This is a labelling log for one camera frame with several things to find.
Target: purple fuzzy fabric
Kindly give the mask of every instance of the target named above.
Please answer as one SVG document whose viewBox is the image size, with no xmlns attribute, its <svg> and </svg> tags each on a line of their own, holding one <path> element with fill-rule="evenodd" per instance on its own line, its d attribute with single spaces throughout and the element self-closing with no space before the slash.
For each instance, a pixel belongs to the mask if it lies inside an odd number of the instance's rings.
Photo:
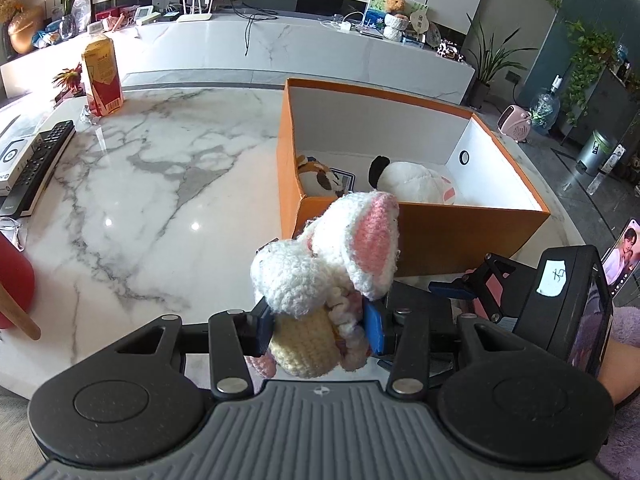
<svg viewBox="0 0 640 480">
<path fill-rule="evenodd" d="M 611 333 L 616 341 L 640 347 L 640 308 L 617 308 Z M 618 480 L 640 480 L 640 396 L 616 413 L 598 462 Z"/>
</svg>

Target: white crocheted bunny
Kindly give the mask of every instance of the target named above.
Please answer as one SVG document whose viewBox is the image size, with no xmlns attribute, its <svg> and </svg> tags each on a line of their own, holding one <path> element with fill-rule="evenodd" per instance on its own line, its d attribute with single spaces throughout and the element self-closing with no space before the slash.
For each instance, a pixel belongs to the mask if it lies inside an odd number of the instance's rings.
<svg viewBox="0 0 640 480">
<path fill-rule="evenodd" d="M 264 377 L 275 364 L 314 378 L 341 364 L 364 366 L 369 353 L 362 296 L 391 287 L 398 258 L 398 202 L 384 192 L 351 193 L 333 202 L 295 240 L 268 244 L 251 266 L 255 290 L 276 314 L 270 354 L 248 361 Z"/>
</svg>

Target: product box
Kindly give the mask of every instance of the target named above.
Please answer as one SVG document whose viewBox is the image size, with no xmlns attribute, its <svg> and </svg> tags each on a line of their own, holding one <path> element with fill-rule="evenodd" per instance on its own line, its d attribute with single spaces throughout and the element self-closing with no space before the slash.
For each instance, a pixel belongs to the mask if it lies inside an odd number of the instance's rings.
<svg viewBox="0 0 640 480">
<path fill-rule="evenodd" d="M 296 156 L 353 173 L 370 191 L 378 155 L 438 171 L 454 205 L 401 203 L 397 276 L 465 272 L 487 253 L 513 256 L 549 216 L 516 161 L 468 108 L 349 84 L 289 79 L 278 134 L 282 236 L 292 237 L 335 200 L 307 196 Z"/>
<path fill-rule="evenodd" d="M 7 131 L 0 137 L 0 196 L 7 196 L 22 173 L 34 150 L 42 143 L 36 132 L 12 135 Z"/>
<path fill-rule="evenodd" d="M 105 116 L 118 110 L 124 98 L 113 41 L 98 34 L 82 53 L 82 78 L 89 110 Z"/>
</svg>

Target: bottle cap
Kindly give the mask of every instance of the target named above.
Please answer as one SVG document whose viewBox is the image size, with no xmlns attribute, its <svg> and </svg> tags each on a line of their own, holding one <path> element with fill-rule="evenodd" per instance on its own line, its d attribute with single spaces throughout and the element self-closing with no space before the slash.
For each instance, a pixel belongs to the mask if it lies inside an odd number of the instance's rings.
<svg viewBox="0 0 640 480">
<path fill-rule="evenodd" d="M 100 34 L 101 32 L 104 32 L 104 26 L 102 25 L 101 21 L 89 23 L 89 26 L 86 28 L 86 30 L 90 35 Z"/>
</svg>

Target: yellow crocheted body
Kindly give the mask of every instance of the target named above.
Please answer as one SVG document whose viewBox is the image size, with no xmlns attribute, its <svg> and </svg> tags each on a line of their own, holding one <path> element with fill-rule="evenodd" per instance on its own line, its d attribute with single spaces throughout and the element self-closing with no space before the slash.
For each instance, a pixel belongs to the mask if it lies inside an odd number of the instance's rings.
<svg viewBox="0 0 640 480">
<path fill-rule="evenodd" d="M 340 362 L 333 325 L 324 308 L 301 319 L 276 316 L 269 349 L 287 373 L 303 379 L 329 373 Z"/>
</svg>

